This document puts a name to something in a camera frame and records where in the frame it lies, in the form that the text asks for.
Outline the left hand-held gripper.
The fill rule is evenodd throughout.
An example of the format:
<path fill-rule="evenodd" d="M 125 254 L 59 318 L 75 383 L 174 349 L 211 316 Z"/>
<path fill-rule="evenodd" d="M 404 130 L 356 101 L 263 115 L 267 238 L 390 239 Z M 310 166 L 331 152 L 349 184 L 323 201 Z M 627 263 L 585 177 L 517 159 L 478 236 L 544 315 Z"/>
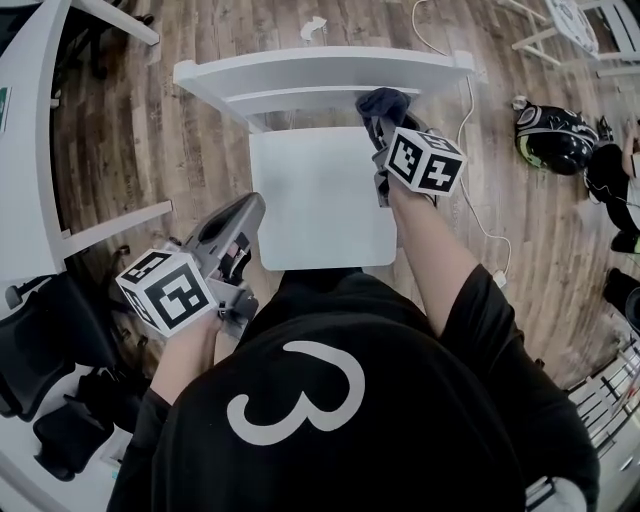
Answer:
<path fill-rule="evenodd" d="M 264 215 L 262 196 L 247 193 L 206 218 L 186 242 L 145 252 L 116 282 L 140 319 L 166 338 L 207 312 L 240 338 L 258 309 L 242 273 Z"/>

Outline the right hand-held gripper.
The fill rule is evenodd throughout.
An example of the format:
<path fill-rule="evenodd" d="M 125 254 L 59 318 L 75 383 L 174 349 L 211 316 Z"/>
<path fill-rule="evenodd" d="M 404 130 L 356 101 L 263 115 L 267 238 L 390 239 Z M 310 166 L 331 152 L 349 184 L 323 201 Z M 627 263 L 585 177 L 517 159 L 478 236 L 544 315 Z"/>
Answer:
<path fill-rule="evenodd" d="M 453 141 L 420 132 L 433 128 L 412 113 L 405 114 L 401 127 L 395 128 L 389 117 L 372 118 L 372 140 L 378 150 L 372 161 L 377 168 L 374 183 L 379 205 L 389 206 L 390 176 L 411 192 L 450 197 L 466 167 L 466 155 Z"/>

